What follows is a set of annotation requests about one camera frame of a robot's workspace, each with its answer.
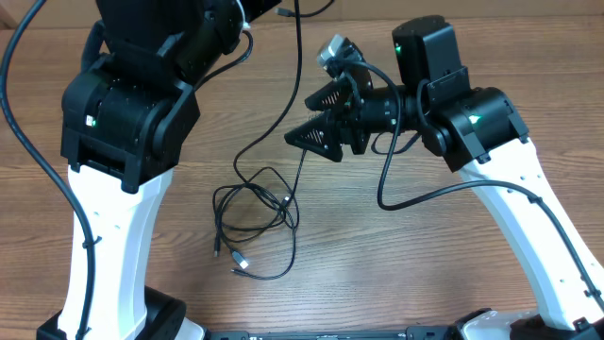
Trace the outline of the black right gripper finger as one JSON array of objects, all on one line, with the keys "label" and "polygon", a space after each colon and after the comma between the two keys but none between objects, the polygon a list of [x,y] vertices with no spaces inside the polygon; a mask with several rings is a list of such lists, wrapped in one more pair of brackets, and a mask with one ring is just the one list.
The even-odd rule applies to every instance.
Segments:
[{"label": "black right gripper finger", "polygon": [[304,103],[307,109],[315,112],[349,109],[354,103],[352,85],[347,79],[331,81],[308,96]]},{"label": "black right gripper finger", "polygon": [[308,122],[284,135],[288,145],[313,152],[332,162],[343,159],[342,140],[330,110],[313,116]]}]

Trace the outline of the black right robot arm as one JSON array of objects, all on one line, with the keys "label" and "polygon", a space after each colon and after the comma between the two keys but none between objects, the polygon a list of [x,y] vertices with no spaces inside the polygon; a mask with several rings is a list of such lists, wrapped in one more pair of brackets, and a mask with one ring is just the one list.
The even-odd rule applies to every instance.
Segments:
[{"label": "black right robot arm", "polygon": [[528,278],[537,307],[481,309],[449,326],[411,326],[407,339],[599,339],[603,268],[551,189],[527,125],[494,87],[474,88],[454,29],[430,15],[392,33],[401,83],[373,84],[378,68],[335,35],[317,56],[330,82],[306,99],[314,117],[289,131],[289,145],[334,162],[360,155],[374,133],[410,132],[461,177],[487,208]]}]

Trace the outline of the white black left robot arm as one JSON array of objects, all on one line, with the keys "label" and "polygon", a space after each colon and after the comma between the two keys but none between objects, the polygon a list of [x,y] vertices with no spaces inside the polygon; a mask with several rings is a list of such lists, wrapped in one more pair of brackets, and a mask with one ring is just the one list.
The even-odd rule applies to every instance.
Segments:
[{"label": "white black left robot arm", "polygon": [[145,283],[154,226],[195,93],[270,1],[103,0],[61,107],[61,155],[91,227],[75,227],[62,310],[40,339],[205,339],[185,303]]}]

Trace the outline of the black USB cable thick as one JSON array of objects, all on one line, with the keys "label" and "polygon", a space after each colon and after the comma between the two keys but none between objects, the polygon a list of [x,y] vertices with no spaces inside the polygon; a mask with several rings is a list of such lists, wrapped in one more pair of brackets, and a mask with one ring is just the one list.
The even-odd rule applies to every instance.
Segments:
[{"label": "black USB cable thick", "polygon": [[[214,191],[213,255],[229,255],[235,262],[231,270],[233,274],[257,281],[273,281],[284,277],[293,268],[300,225],[298,184],[298,179],[290,184],[276,169],[263,167],[247,181],[221,186]],[[243,255],[242,246],[275,230],[291,234],[291,258],[279,274],[255,275],[249,271],[251,261]]]}]

